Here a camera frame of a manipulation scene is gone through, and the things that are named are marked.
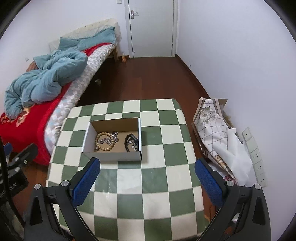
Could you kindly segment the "black smart wristband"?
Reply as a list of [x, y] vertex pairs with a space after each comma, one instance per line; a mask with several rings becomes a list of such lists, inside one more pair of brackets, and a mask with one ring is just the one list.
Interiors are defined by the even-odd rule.
[[125, 150], [127, 152], [130, 152], [130, 148], [132, 148], [134, 151], [138, 151], [138, 138], [133, 134], [130, 133], [125, 137], [125, 142], [124, 142]]

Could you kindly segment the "bed with red sheet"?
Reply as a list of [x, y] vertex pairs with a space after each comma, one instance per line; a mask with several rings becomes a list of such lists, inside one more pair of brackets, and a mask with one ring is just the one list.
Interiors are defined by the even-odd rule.
[[30, 144], [34, 161], [47, 166], [63, 121], [109, 55], [116, 55], [120, 29], [110, 18], [78, 28], [50, 43], [4, 94], [1, 138], [15, 152]]

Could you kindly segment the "white fabric sheet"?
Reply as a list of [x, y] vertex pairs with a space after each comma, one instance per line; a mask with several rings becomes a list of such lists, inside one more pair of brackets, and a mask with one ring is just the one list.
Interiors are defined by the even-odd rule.
[[213, 149], [231, 170], [238, 185], [245, 186], [249, 180], [252, 161], [235, 133], [235, 128], [227, 130], [227, 147], [215, 142]]

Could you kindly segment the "floral patterned cloth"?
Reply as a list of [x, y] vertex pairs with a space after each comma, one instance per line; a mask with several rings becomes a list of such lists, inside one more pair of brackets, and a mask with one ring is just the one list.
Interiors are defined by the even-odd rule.
[[223, 118], [219, 101], [201, 97], [192, 125], [203, 156], [210, 160], [212, 167], [216, 168], [225, 180], [236, 182], [230, 168], [213, 148], [214, 144], [221, 144], [225, 148], [228, 145], [227, 130], [230, 126]]

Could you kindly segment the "white cardboard box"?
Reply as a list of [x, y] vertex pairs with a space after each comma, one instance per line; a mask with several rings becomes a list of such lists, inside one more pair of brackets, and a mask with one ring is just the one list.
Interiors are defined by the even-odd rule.
[[[125, 137], [133, 133], [138, 138], [138, 151], [125, 150]], [[140, 118], [97, 120], [88, 124], [82, 153], [102, 162], [141, 161], [142, 137]]]

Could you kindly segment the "blue crumpled blanket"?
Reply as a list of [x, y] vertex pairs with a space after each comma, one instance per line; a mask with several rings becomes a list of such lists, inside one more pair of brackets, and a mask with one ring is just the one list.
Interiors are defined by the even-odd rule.
[[4, 95], [6, 116], [14, 120], [24, 108], [55, 99], [62, 87], [79, 77], [86, 68], [88, 56], [84, 50], [102, 43], [116, 43], [114, 26], [86, 33], [83, 38], [61, 37], [58, 50], [36, 56], [37, 68], [20, 75], [7, 88]]

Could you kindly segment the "checkered grey bed cover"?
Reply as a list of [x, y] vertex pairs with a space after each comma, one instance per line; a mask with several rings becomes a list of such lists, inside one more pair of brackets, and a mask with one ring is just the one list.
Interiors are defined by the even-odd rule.
[[70, 83], [66, 93], [51, 114], [44, 132], [45, 146], [50, 154], [53, 152], [58, 140], [64, 120], [67, 118], [71, 109], [76, 106], [91, 79], [114, 49], [116, 47], [112, 44], [104, 45], [97, 48], [88, 56], [86, 68], [79, 77]]

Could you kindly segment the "small orange bottle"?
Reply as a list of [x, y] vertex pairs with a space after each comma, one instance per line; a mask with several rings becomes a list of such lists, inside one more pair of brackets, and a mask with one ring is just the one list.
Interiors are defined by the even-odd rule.
[[126, 56], [125, 56], [124, 53], [122, 53], [122, 55], [121, 55], [121, 59], [122, 59], [122, 62], [123, 62], [123, 63], [126, 63]]

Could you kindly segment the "white door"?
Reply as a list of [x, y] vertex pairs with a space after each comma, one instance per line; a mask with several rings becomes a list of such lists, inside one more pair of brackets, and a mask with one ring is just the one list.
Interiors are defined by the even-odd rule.
[[175, 57], [178, 1], [124, 1], [130, 58]]

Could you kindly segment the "white wall power strip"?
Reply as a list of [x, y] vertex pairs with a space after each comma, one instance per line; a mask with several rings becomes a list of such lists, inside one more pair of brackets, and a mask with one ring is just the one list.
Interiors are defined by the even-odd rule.
[[242, 136], [244, 139], [244, 144], [246, 145], [246, 148], [248, 150], [248, 154], [249, 154], [250, 159], [253, 164], [254, 174], [255, 174], [257, 183], [261, 187], [266, 187], [267, 186], [267, 178], [265, 175], [262, 157], [261, 157], [258, 145], [256, 143], [256, 140], [255, 140], [254, 136], [252, 135], [249, 127], [247, 127], [242, 132]]

